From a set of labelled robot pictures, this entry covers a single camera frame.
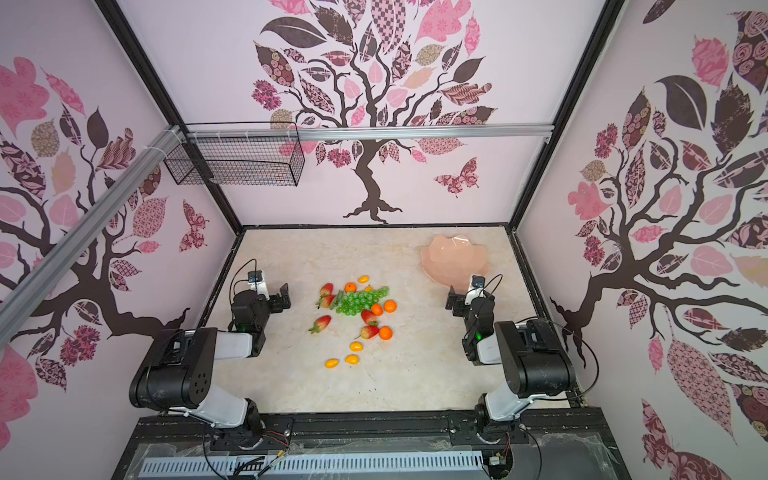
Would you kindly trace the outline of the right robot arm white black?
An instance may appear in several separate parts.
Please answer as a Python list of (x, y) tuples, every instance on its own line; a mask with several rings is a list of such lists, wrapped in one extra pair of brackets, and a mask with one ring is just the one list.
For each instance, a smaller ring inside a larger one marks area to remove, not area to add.
[(459, 294), (450, 289), (446, 309), (464, 321), (462, 348), (476, 366), (502, 367), (504, 380), (481, 395), (474, 410), (474, 431), (487, 443), (498, 429), (513, 426), (537, 402), (554, 400), (575, 387), (575, 370), (551, 323), (539, 317), (499, 321), (495, 298), (480, 287)]

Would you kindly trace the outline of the pink petal-shaped fruit bowl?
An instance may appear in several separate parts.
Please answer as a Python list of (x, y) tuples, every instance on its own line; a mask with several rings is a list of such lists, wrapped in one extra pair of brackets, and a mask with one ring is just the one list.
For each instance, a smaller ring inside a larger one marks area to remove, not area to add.
[(466, 236), (434, 237), (422, 247), (421, 268), (435, 283), (466, 293), (473, 276), (485, 276), (490, 271), (487, 249), (473, 244)]

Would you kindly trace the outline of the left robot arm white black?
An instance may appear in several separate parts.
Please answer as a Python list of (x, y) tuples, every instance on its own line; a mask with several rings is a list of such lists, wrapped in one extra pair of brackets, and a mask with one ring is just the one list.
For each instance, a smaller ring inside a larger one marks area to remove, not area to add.
[(230, 432), (244, 448), (258, 445), (266, 426), (256, 403), (217, 385), (214, 364), (259, 356), (270, 316), (290, 307), (288, 284), (270, 296), (261, 288), (247, 289), (233, 297), (233, 319), (227, 331), (215, 327), (162, 330), (131, 381), (131, 404), (201, 420)]

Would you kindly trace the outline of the green grape bunch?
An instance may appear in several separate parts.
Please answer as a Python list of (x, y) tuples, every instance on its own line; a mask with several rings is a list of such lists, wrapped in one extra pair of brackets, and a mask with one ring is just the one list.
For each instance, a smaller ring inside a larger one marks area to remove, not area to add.
[(364, 310), (369, 310), (389, 295), (390, 289), (385, 286), (377, 290), (341, 292), (335, 302), (335, 310), (347, 316), (355, 316)]

